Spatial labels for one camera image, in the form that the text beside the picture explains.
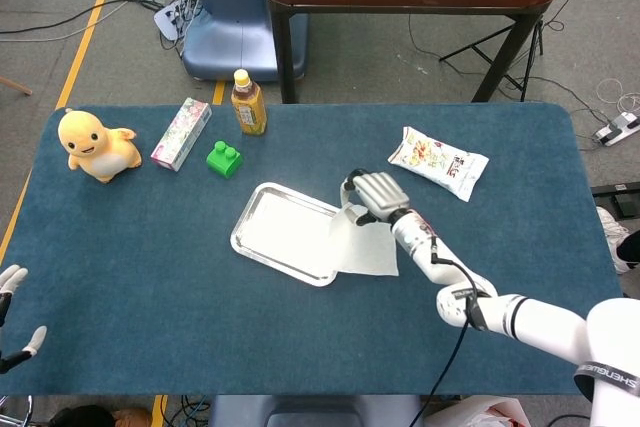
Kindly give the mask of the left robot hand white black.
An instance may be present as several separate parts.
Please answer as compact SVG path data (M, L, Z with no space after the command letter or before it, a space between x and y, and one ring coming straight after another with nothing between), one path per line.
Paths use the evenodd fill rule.
M27 268L17 264L10 265L1 273L1 328L5 326L13 296L28 273ZM23 362L35 357L44 344L47 333L48 328L46 326L39 326L35 329L30 341L21 350L6 357L1 356L1 374L4 375Z

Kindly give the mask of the right robot hand silver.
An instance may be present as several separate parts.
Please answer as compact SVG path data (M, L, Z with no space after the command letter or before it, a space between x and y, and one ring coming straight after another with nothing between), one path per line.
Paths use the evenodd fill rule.
M386 172L353 170L341 184L341 201L347 202L351 193L356 193L366 208L364 214L355 218L359 227L376 222L393 226L409 213L409 197Z

